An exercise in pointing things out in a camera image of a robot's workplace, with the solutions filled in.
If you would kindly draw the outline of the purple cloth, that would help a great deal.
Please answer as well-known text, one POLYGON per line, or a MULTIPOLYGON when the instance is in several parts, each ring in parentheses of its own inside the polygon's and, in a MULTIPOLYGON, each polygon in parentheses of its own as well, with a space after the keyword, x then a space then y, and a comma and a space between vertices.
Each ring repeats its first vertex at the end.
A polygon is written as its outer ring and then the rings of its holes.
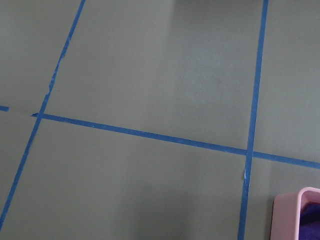
POLYGON ((319 240, 320 239, 320 204, 307 204, 299 219, 299 240, 319 240))

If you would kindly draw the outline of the pink plastic bin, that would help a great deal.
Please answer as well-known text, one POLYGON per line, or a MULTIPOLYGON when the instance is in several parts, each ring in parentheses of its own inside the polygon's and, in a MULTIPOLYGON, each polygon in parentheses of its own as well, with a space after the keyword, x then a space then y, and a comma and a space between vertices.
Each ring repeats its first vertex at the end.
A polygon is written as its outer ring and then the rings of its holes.
POLYGON ((270 239, 297 240, 302 210, 310 203, 319 202, 320 190, 314 187, 277 195, 273 202, 270 239))

